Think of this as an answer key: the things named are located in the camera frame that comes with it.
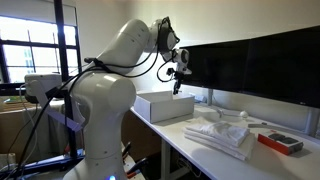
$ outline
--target towel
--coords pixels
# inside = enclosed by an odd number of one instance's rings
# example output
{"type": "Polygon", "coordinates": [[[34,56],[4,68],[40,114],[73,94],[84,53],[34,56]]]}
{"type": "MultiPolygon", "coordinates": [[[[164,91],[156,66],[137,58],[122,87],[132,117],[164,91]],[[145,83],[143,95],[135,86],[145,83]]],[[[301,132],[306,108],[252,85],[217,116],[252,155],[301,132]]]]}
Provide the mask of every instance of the towel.
{"type": "Polygon", "coordinates": [[[203,117],[199,117],[197,121],[195,124],[186,126],[186,129],[214,137],[236,147],[239,147],[250,133],[248,128],[233,126],[224,121],[212,123],[203,117]]]}
{"type": "Polygon", "coordinates": [[[251,152],[255,144],[255,135],[253,133],[249,133],[249,135],[247,135],[247,137],[244,139],[243,143],[239,147],[232,146],[214,137],[190,131],[187,129],[185,129],[184,133],[185,137],[188,139],[191,139],[203,145],[219,149],[243,161],[250,159],[251,152]]]}

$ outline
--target red box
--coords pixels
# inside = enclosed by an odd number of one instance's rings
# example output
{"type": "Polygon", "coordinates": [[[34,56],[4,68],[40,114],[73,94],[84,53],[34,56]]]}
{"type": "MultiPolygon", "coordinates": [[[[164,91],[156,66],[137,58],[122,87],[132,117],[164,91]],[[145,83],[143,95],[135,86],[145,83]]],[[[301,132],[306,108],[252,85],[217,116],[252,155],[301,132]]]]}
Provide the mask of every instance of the red box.
{"type": "Polygon", "coordinates": [[[303,142],[286,137],[274,130],[259,133],[258,141],[285,155],[300,151],[303,148],[303,142]]]}

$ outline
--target window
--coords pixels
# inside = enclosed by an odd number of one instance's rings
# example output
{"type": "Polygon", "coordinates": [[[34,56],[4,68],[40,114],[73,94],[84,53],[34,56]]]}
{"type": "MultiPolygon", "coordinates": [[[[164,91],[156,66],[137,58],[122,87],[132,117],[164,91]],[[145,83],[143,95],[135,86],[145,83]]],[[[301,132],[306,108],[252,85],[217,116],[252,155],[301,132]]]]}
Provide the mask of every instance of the window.
{"type": "MultiPolygon", "coordinates": [[[[69,75],[80,68],[75,26],[64,26],[69,75]]],[[[23,83],[30,73],[60,73],[57,26],[0,16],[0,83],[23,83]]]]}

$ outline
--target blue light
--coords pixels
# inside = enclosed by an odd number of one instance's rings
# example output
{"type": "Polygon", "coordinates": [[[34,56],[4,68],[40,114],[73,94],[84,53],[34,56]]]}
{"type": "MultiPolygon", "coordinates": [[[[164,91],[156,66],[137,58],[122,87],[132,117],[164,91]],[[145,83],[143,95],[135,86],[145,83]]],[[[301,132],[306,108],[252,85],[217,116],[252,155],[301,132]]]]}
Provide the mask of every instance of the blue light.
{"type": "Polygon", "coordinates": [[[110,176],[109,178],[107,178],[106,180],[116,180],[116,177],[114,176],[110,176]]]}

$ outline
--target table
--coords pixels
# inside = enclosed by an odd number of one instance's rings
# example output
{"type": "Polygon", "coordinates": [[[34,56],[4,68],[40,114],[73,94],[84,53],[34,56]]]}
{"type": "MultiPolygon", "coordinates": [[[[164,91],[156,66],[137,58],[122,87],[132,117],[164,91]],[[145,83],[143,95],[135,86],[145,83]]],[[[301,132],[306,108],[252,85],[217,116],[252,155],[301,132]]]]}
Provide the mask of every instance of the table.
{"type": "MultiPolygon", "coordinates": [[[[170,146],[175,148],[211,179],[315,180],[320,178],[320,144],[300,136],[281,132],[286,136],[303,141],[304,143],[303,149],[291,156],[283,155],[257,141],[251,159],[245,162],[184,137],[182,128],[195,120],[194,118],[203,116],[207,119],[218,119],[219,114],[214,109],[195,105],[195,111],[191,115],[173,118],[154,124],[151,124],[142,118],[134,108],[131,108],[131,111],[163,139],[161,179],[175,179],[175,175],[178,174],[170,174],[169,167],[167,167],[169,159],[168,147],[170,146]]],[[[241,127],[247,127],[250,123],[260,124],[263,122],[262,120],[253,117],[249,117],[247,120],[241,120],[239,117],[223,116],[221,119],[241,127]]],[[[264,128],[252,128],[250,131],[257,137],[259,132],[266,132],[268,130],[264,128]]]]}

